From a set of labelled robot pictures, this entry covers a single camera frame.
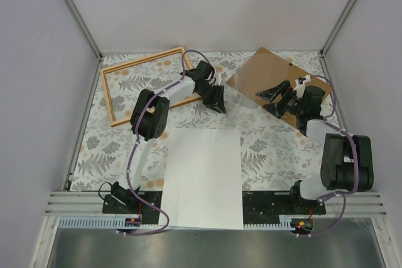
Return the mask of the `wooden picture frame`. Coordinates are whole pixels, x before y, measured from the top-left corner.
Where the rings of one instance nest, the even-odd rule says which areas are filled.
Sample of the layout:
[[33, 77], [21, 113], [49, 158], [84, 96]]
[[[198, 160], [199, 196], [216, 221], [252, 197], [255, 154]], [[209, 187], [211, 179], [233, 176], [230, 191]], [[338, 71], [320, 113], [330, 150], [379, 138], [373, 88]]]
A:
[[111, 127], [130, 121], [142, 89], [158, 91], [177, 81], [182, 67], [192, 68], [182, 46], [100, 70]]

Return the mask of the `white photo paper sheet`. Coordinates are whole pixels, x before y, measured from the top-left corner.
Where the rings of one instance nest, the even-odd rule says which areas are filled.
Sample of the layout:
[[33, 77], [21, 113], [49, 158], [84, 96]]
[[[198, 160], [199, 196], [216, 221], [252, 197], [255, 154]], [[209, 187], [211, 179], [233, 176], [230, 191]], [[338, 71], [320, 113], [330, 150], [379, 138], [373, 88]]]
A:
[[241, 138], [237, 130], [172, 129], [163, 196], [242, 191]]

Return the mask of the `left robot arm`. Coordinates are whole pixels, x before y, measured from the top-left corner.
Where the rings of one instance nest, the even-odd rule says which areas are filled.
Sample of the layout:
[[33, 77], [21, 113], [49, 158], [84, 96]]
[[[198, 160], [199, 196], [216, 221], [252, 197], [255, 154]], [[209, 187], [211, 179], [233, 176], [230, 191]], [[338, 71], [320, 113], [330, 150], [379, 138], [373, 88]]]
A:
[[225, 113], [224, 86], [220, 84], [214, 67], [203, 60], [196, 68], [182, 72], [179, 80], [159, 92], [148, 89], [140, 92], [130, 120], [136, 141], [121, 178], [124, 183], [111, 185], [111, 194], [117, 198], [116, 205], [124, 213], [137, 209], [138, 197], [132, 192], [139, 190], [150, 149], [165, 131], [170, 105], [192, 94], [199, 95], [207, 108]]

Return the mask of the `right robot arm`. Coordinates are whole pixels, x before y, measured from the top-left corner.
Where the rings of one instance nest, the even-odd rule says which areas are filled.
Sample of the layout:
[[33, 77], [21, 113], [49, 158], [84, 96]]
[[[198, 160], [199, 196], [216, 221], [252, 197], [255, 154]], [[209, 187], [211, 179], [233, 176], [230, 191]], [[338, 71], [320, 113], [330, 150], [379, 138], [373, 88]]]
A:
[[287, 80], [279, 85], [256, 92], [267, 101], [263, 109], [282, 118], [286, 113], [296, 119], [296, 128], [306, 137], [323, 145], [319, 174], [293, 185], [296, 191], [288, 197], [293, 213], [303, 213], [310, 200], [325, 202], [333, 197], [368, 191], [374, 183], [371, 140], [367, 136], [352, 135], [329, 122], [321, 115], [322, 88], [307, 85], [306, 77], [298, 78], [296, 87]]

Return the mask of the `floral patterned table mat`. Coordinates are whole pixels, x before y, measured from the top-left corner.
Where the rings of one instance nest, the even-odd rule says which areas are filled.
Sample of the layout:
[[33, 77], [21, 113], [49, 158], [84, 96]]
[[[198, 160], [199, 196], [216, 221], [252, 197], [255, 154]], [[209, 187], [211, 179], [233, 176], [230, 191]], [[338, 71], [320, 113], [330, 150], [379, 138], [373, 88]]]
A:
[[[174, 108], [167, 129], [230, 129], [241, 133], [244, 190], [287, 190], [320, 171], [323, 147], [278, 120], [231, 87], [225, 88], [225, 114], [201, 101]], [[95, 191], [121, 180], [135, 137], [130, 124], [111, 127], [99, 80], [69, 188]]]

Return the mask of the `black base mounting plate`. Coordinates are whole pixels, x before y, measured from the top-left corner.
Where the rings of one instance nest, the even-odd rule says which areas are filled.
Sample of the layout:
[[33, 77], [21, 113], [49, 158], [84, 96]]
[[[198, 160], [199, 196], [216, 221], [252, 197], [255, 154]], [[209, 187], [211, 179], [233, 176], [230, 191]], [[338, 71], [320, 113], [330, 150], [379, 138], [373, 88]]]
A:
[[103, 213], [140, 214], [146, 221], [164, 218], [163, 225], [176, 222], [278, 222], [280, 215], [324, 215], [325, 206], [318, 201], [304, 200], [289, 191], [240, 191], [227, 193], [205, 191], [179, 196], [163, 196], [162, 191], [145, 191], [124, 203], [111, 193], [104, 197]]

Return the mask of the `aluminium rail base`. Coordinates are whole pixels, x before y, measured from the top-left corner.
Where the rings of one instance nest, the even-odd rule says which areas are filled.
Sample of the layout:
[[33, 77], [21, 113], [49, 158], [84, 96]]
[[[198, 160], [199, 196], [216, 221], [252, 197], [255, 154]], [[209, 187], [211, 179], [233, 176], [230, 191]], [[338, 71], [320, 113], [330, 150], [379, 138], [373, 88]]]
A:
[[245, 224], [273, 223], [292, 218], [385, 217], [378, 193], [363, 192], [335, 196], [327, 201], [304, 200], [287, 191], [236, 191], [200, 194], [141, 191], [138, 196], [121, 189], [117, 195], [93, 192], [53, 192], [45, 210], [48, 216], [136, 217], [157, 224], [165, 217], [240, 218]]

